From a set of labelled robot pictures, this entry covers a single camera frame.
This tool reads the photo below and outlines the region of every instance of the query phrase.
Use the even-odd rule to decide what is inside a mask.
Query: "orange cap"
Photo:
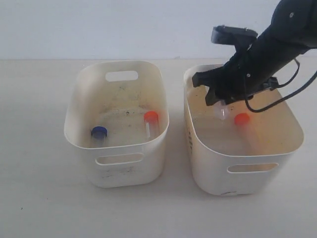
[[[144,114],[145,121],[156,121],[158,119],[159,119],[159,116],[154,111],[148,111],[147,113]]]
[[[235,116],[234,123],[236,125],[245,125],[250,121],[250,117],[246,113],[240,113]]]

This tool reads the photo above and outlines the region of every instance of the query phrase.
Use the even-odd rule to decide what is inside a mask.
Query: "storage bin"
[[[144,113],[158,114],[159,134],[148,140]],[[103,147],[91,130],[107,128]],[[169,115],[160,70],[146,61],[114,61],[83,69],[68,105],[64,135],[88,180],[109,188],[145,184],[162,172]]]
[[[206,106],[205,86],[193,87],[192,76],[221,65],[198,65],[184,74],[184,117],[192,174],[197,185],[214,195],[252,194],[263,189],[304,141],[303,131],[287,104],[263,113],[250,112],[244,102],[228,105],[229,118],[214,116]],[[262,108],[281,98],[278,90],[261,92],[250,105]],[[251,152],[237,135],[234,117],[247,113],[261,150]]]

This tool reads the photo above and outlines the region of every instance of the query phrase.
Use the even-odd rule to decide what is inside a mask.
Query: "tabletop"
[[[183,74],[226,59],[149,60],[163,76],[170,125],[166,159],[154,182],[102,189],[87,181],[63,128],[76,76],[106,60],[0,61],[1,238],[288,238],[317,235],[317,82],[288,100],[305,141],[278,176],[252,195],[219,197],[191,174],[183,120]],[[299,58],[297,78],[283,96],[316,71]],[[288,64],[276,75],[286,82]]]

